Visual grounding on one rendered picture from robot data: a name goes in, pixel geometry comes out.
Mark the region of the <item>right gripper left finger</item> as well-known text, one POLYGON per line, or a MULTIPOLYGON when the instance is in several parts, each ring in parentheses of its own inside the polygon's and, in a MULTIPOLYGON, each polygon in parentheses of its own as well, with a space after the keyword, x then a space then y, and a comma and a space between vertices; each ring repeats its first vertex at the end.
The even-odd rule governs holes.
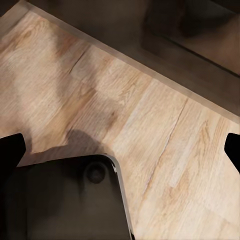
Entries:
POLYGON ((26 153, 22 133, 0 138, 0 193, 26 153))

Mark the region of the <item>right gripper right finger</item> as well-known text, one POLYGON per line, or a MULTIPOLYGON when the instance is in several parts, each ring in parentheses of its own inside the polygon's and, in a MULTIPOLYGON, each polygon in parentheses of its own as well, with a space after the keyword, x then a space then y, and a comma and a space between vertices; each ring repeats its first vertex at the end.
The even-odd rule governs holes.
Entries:
POLYGON ((224 151, 240 173, 240 135, 229 133, 224 151))

